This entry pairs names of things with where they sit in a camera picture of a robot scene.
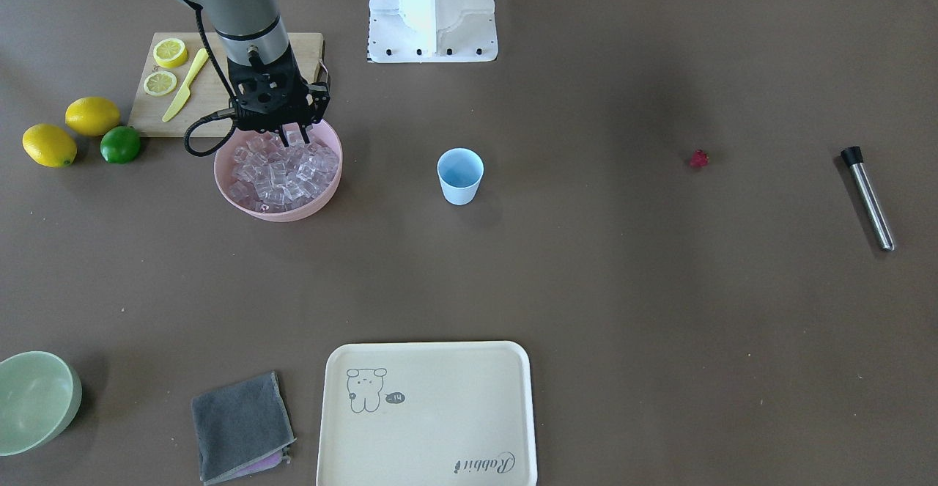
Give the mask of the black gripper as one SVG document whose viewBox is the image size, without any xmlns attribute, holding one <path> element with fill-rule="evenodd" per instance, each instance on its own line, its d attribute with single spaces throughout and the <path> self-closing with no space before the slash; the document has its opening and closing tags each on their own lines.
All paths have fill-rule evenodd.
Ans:
<svg viewBox="0 0 938 486">
<path fill-rule="evenodd" d="M 309 126 L 324 119 L 330 102 L 330 75 L 322 61 L 316 62 L 314 78 L 300 72 L 294 55 L 282 55 L 272 63 L 239 65 L 227 62 L 234 96 L 226 118 L 242 131 L 275 132 L 284 148 L 290 146 L 286 125 L 298 126 L 304 143 L 311 143 Z"/>
</svg>

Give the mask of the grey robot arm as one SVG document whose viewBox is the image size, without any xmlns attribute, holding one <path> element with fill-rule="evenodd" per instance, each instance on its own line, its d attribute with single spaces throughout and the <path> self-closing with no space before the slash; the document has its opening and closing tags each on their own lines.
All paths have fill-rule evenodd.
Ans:
<svg viewBox="0 0 938 486">
<path fill-rule="evenodd" d="M 228 105 L 192 123 L 231 121 L 232 130 L 276 134 L 288 144 L 286 129 L 296 126 L 309 143 L 308 128 L 322 121 L 330 101 L 328 81 L 309 82 L 301 74 L 276 0 L 178 0 L 197 18 L 207 15 L 221 40 L 227 71 L 220 74 Z"/>
</svg>

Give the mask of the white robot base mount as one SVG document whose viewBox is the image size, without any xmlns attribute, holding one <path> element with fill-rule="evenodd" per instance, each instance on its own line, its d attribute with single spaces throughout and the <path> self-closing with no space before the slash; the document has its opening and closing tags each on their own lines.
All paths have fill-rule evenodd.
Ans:
<svg viewBox="0 0 938 486">
<path fill-rule="evenodd" d="M 495 0 L 369 0 L 370 62 L 491 62 L 498 48 Z"/>
</svg>

